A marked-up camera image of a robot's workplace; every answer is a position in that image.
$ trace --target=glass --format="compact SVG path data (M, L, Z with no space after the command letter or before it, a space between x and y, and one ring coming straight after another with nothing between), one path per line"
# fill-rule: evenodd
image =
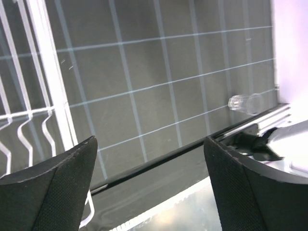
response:
M230 110L256 116L262 112L263 98L260 94L234 95L229 99Z

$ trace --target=white wall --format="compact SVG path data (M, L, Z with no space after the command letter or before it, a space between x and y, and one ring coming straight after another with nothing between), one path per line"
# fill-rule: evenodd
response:
M272 9L279 99L300 122L308 119L308 0L272 0Z

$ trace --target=white grid line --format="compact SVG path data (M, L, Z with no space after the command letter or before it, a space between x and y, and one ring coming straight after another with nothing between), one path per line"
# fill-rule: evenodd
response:
M270 89L270 90L267 90L267 91L261 92L260 94L265 94L265 93L268 93L268 92L271 92L271 91L275 91L275 90L276 90L276 89ZM204 113L201 113L201 114L198 114L198 115L192 116L192 117L190 117L190 118L187 118L187 119L181 120L181 121L179 121L179 122L177 122L177 123L169 124L169 125L167 125L167 126L164 126L164 127L158 128L158 129L156 129L156 130L153 130L153 131L150 131L150 132L144 133L144 134L142 134L142 135L140 135L140 136L142 136L142 137L143 137L143 136L149 135L149 134L151 134L151 133L154 133L154 132L160 131L160 130L162 130L162 129L164 129L164 128L168 128L168 127L170 127L170 126L173 126L173 125L176 125L176 124L179 124L179 123L185 122L185 121L190 120L190 119L197 118L197 117L199 117L199 116L204 116L205 114L208 114L208 113L211 113L211 112L217 111L217 110L222 109L222 108L225 108L225 107L228 107L228 105L224 105L224 106L222 106L222 107L218 107L218 108L213 109L213 110L210 110L210 111L208 111L208 112L204 112ZM125 140L125 141L121 141L121 142L119 142L119 143L115 143L115 144L112 144L112 145L106 146L106 147L104 147L104 148L99 149L98 151L103 151L103 150L106 150L106 149L109 149L109 148L115 147L115 146L117 146L117 145L119 145L119 144L123 144L123 143L126 143L126 142L128 142L128 141L132 141L132 140L134 140L134 139L138 139L138 138L140 138L140 136L136 136L136 137L133 137L133 138L127 139L127 140Z
M68 47L72 47L72 42L71 42L71 38L70 38L69 33L68 33L66 20L65 20L65 17L64 17L64 12L63 12L63 9L62 9L61 2L59 0L56 0L55 5L56 5L57 12L58 12L58 16L59 16L60 24L61 24L62 31L63 31L63 34L64 34L64 39L65 39L66 45ZM69 56L70 56L70 59L71 59L72 64L73 64L73 71L74 71L76 82L77 82L77 85L78 85L78 88L79 88L80 97L81 97L82 101L86 101L87 99L86 99L85 92L83 90L80 72L79 72L79 68L77 66L76 57L75 57L74 52L70 51ZM92 135L95 135L96 134L95 128L94 128L94 125L93 125L93 122L92 122L92 119L91 119L90 110L89 110L88 105L85 104L84 109L85 109L85 112L86 112L86 117L87 117L87 120L88 120L90 131L91 131ZM103 158L102 158L100 152L98 152L98 158L99 158L100 166L101 166L101 169L102 169L102 172L103 172L103 176L106 179L107 178L107 172L106 172L106 168L105 168L105 165L103 163Z
M9 49L8 49L8 47L7 47L7 45L6 45L5 40L6 40L6 39L5 39L4 36L3 36L3 32L2 32L2 30L0 29L0 46L1 46L1 49L2 49L3 54L5 55L5 57L9 57L9 56L10 56L10 55L9 55L10 52L9 52ZM12 79L13 79L13 83L14 83L14 86L15 86L15 89L16 89L16 92L17 92L17 95L18 95L18 98L19 98L19 100L20 100L20 103L21 103L21 105L22 105L22 108L23 108L24 110L26 110L26 106L25 106L24 101L23 101L22 92L21 92L21 90L20 90L20 88L19 88L19 83L18 83L18 79L17 79L17 73L16 73L16 71L15 71L15 67L14 67L14 65L13 65L13 61L12 61L12 59L6 59L6 63L7 63L7 66L8 66L8 68L9 68L9 72L10 72L10 74L11 74L11 77L12 77ZM35 129L35 127L34 127L32 121L29 122L29 125L30 125L30 131L31 131L31 133L32 133L32 135L33 135L33 138L34 138L35 145L36 145L37 148L38 148L39 156L40 156L41 160L43 161L43 160L46 159L46 158L45 158L45 156L44 156L43 148L42 148L42 145L41 145L41 143L40 143L40 141L39 141L39 137L38 137L37 131L36 131L36 129Z
M197 28L197 22L196 22L196 11L195 11L195 5L193 0L189 0L189 8L191 12L191 21L192 21L192 30L194 34L198 34L198 28ZM198 66L198 72L199 75L203 74L203 67L202 67L202 57L200 52L200 42L199 42L199 36L194 36L194 43L195 43L195 51L197 56L197 66ZM201 86L201 94L202 94L202 101L203 101L203 110L204 112L207 111L207 102L206 102L206 94L205 94L205 81L203 76L199 77L200 80L200 86ZM205 125L206 125L206 132L207 134L211 134L210 124L208 121L207 114L204 115L205 117Z
M41 108L38 108L38 109L33 109L32 113L33 113L33 119L38 117L38 116L42 116L42 115L45 115L45 116L48 116L48 110L54 110L54 107L50 107L49 109L47 108L44 108L46 110L43 110L41 112L37 112L36 110L40 110ZM19 122L19 121L23 121L25 119L28 119L28 116L27 115L20 115L20 116L15 116L14 119L13 119L13 122ZM0 119L0 126L7 123L7 121L5 121L4 119Z
M266 12L265 6L266 6L266 5L263 4L263 11L264 11L264 12ZM270 57L270 48L269 48L269 46L268 46L268 44L267 44L266 41L265 41L265 54L266 54L267 57ZM267 72L267 74L268 74L268 88L270 88L270 80L272 79L272 78L271 78L271 74L270 74L270 68L271 68L271 66L270 66L270 65L267 65L267 70L266 70L266 72ZM274 96L269 97L269 104L270 104L271 106L274 105Z
M156 12L156 20L157 20L159 35L161 36L161 38L164 38L165 37L164 26L163 26L162 15L161 15L160 5L159 5L158 0L154 0L154 8L155 8L155 12ZM173 114L174 114L174 121L177 123L179 121L179 118L178 118L177 106L176 106L176 103L175 103L175 94L174 94L173 84L171 83L172 78L171 78L169 58L168 58L168 54L167 54L166 40L161 39L161 44L162 44L163 55L164 55L165 66L166 66L167 80L168 80L168 83L169 83L168 85L169 85L169 90L170 90L170 97L171 97L171 104L172 104L172 109L173 109ZM181 138L181 133L180 133L180 127L179 127L178 124L176 124L176 131L177 131L179 147L182 147L182 138Z
M243 0L243 15L244 15L244 25L246 27L249 27L249 12L248 12L248 1ZM252 62L252 56L251 56L251 37L249 30L245 31L245 40L246 40L246 57L247 62ZM250 94L254 93L254 78L252 73L252 67L248 67L248 76L249 76L249 92Z
M111 15L112 15L112 20L114 22L114 26L115 26L115 30L116 30L115 31L116 38L121 43L122 42L122 36L121 36L120 25L119 25L117 13L116 13L115 1L109 0L109 6L110 6ZM147 158L147 155L146 155L143 137L141 136L142 132L141 132L141 126L140 126L136 101L135 101L134 94L132 92L132 85L131 85L130 74L129 74L129 70L128 70L128 64L127 64L127 60L126 60L126 54L125 54L125 50L124 50L124 47L123 47L122 44L119 45L119 49L120 49L120 55L121 55L122 64L123 64L123 68L124 68L124 75L125 75L127 87L128 87L128 90L129 90L130 101L131 101L131 105L132 105L132 109L133 109L133 113L134 113L134 117L135 117L135 122L136 122L136 126L137 126L137 131L138 131L139 138L140 138L140 145L141 145L141 149L142 149L143 160L144 160L144 162L147 162L148 158Z
M97 48L104 48L104 47L112 47L112 46L119 46L119 45L127 45L127 44L134 44L140 42L148 42L148 41L157 41L161 39L176 39L176 38L183 38L183 37L192 37L192 36L200 36L200 35L210 35L210 34L218 34L218 33L226 33L226 32L234 32L234 31L245 31L245 30L255 30L255 29L263 29L263 28L272 28L273 26L259 26L259 27L251 27L251 28L241 28L241 29L232 29L232 30L221 30L221 31L213 31L213 32L204 32L198 34L187 34L187 35L175 35L175 36L165 36L165 37L156 37L156 38L146 38L140 40L133 40L133 41L124 41L124 42L112 42L112 43L103 43L103 44L96 44L96 45L89 45L89 46L80 46L80 47L72 47L66 49L57 49L57 53L62 52L69 52L69 51L82 51L88 49L97 49ZM31 53L23 53L18 55L19 58L24 57L31 57ZM4 59L11 59L11 55L4 55L0 56L0 60Z
M43 96L43 99L44 99L46 107L50 109L48 111L48 116L46 117L46 119L42 123L42 130L43 130L44 136L46 137L46 139L51 144L51 152L52 152L52 155L54 156L54 155L56 155L56 146L55 146L55 143L54 143L54 140L53 140L51 134L49 133L49 131L48 131L47 127L46 127L47 126L46 125L47 121L52 116L51 103L50 103L50 99L48 97L48 92L47 92L46 84L45 84L45 81L44 81L43 72L42 72L42 69L41 69L40 64L39 64L39 60L38 60L39 57L36 55L37 54L37 49L35 47L35 42L34 42L33 35L31 33L31 27L30 27L30 22L29 22L27 13L26 13L25 3L23 1L19 1L18 2L18 8L19 8L19 12L20 12L20 15L21 15L21 18L22 18L22 21L23 21L24 30L25 30L25 33L26 33L26 37L27 37L27 41L28 41L28 44L29 44L29 48L30 48L31 53L33 53L32 60L33 60L33 64L34 64L34 67L35 67L35 70L36 70L36 74L37 74L37 77L38 77L38 81L39 81L39 85L40 85L40 88L41 88L42 96ZM38 140L38 137L34 138L34 139L37 140L37 141L35 141L36 144L39 144L38 145L38 152L39 152L39 155L41 157L41 160L44 160L44 154L43 154L43 150L42 150L40 141Z
M111 96L101 97L101 98L98 98L98 99L95 99L95 100L90 100L90 101L86 101L86 102L72 104L72 105L70 105L70 107L78 107L78 106L82 106L82 105L84 105L86 103L95 103L95 102L99 102L99 101L104 101L104 100L108 100L108 99L111 99L111 98L128 95L130 93L135 93L135 92L139 92L139 91L143 91L143 90L148 90L148 89L151 89L151 88L160 87L160 86L163 86L163 85L166 85L166 84L170 84L170 83L176 83L176 82L185 81L185 80L192 79L192 78L203 77L203 76L219 73L219 72L222 72L222 71L227 71L227 70L232 70L232 69L235 69L235 68L240 68L240 67L243 67L243 66L249 66L249 65L264 63L264 62L268 62L268 61L271 61L271 60L274 60L274 59L266 59L266 60L262 60L262 61L258 61L258 62L254 62L254 63L243 64L243 65L240 65L240 66L234 66L234 67L226 68L226 69L219 70L219 71L213 71L213 72L205 73L205 74L202 74L202 75L197 75L197 76L177 79L177 80L173 80L171 82L156 84L156 85L153 85L153 86L150 86L150 87L146 87L146 88L141 88L141 89L137 89L137 90L127 91L127 92L123 92L123 93L120 93L120 94L115 94L115 95L111 95Z
M3 119L8 119L8 118L14 118L14 117L20 117L20 116L25 116L28 114L35 114L35 113L39 113L39 112L47 112L50 110L53 110L54 107L43 107L43 108L38 108L38 109L32 109L31 111L22 111L22 112L15 112L15 113L11 113L11 114L5 114L5 115L0 115L0 120Z
M148 42L148 41L157 41L162 39L177 39L183 37L192 37L192 36L200 36L200 35L210 35L210 34L218 34L218 33L225 33L225 32L233 32L233 31L243 31L243 30L254 30L254 29L262 29L262 28L269 28L272 26L260 26L260 27L252 27L252 28L241 28L241 29L233 29L233 30L221 30L221 31L212 31L212 32L204 32L204 33L196 33L196 34L187 34L187 35L174 35L174 36L164 36L164 37L156 37L156 38L146 38L146 39L139 39L133 41L122 41L122 42L113 42L113 43L105 43L105 44L98 44L98 45L90 45L90 46L80 46L72 48L74 51L81 51L87 49L97 49L103 47L112 47L118 45L127 45L127 44L134 44L140 42ZM57 52L67 52L69 49L59 49Z
M226 21L225 21L225 11L224 11L223 0L218 0L218 11L219 11L220 29L225 30L226 29ZM226 68L229 68L230 64L229 64L229 51L228 51L227 34L221 33L221 39L222 39L222 49L223 49L225 66L226 66ZM226 79L227 79L228 96L232 97L231 77L230 77L230 71L229 70L226 70ZM231 122L234 124L235 119L234 119L234 112L233 111L230 111L230 117L231 117Z
M28 96L28 91L27 91L27 88L26 88L25 80L24 80L23 71L21 69L19 59L17 57L17 50L16 50L16 47L15 47L15 43L14 43L14 39L13 39L12 32L11 32L11 29L10 29L9 21L7 19L6 12L5 12L2 1L0 1L0 18L1 18L2 26L3 26L4 34L5 34L5 37L6 37L6 41L8 43L9 50L10 50L11 55L12 55L12 59L13 59L15 71L16 71L16 74L17 74L19 87L20 87L20 90L22 92L23 100L24 100L24 103L25 103L25 107L26 107L27 111L31 111L31 104L30 104L30 99L29 99L29 96Z

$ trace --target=textured black surface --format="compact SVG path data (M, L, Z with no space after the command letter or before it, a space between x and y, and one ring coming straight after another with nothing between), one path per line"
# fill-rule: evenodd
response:
M207 137L205 160L224 231L265 231L264 221L242 164Z
M264 165L211 137L204 152L223 230L308 230L307 178Z
M90 137L69 151L0 179L0 230L77 231L97 152Z

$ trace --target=grid pattern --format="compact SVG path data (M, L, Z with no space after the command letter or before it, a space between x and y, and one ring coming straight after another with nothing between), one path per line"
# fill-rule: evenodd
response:
M264 110L277 104L270 0L46 4L78 140L99 142L92 186L248 118L228 110L232 95L262 93ZM18 9L5 7L26 70ZM13 76L1 31L1 71ZM27 70L26 84L33 75Z
M12 1L3 1L5 11L7 13L10 28L13 34L13 39L16 42L16 50L18 55L21 53L29 53L29 46L26 39L26 34L23 31L23 23L17 4ZM26 116L19 116L25 112L29 105L26 106L21 86L19 84L18 75L14 67L14 63L11 57L10 48L6 41L6 35L4 33L3 25L0 23L0 74L5 88L5 92L8 98L8 103L11 110L11 116L13 122L8 125L6 111L4 110L3 102L0 102L0 115L2 115L0 124L1 127L7 125L1 130L0 140L1 142L12 152L12 172L24 169L28 167L28 150L22 145L17 137L17 129L20 125L28 120ZM19 63L24 74L24 81L28 91L28 96L31 104L31 111L34 114L34 118L23 126L22 131L25 138L33 145L33 164L37 164L47 158L51 158L51 147L46 140L42 131L42 122L48 117L47 113L39 113L44 111L42 108L46 107L43 94L41 91L39 79L36 76L36 71L31 57L23 57L19 59ZM61 141L60 132L57 128L55 117L53 116L47 124L48 130L51 132L54 140L57 142L57 151L60 153L63 151L63 145ZM0 154L0 175L6 173L7 158L4 154Z

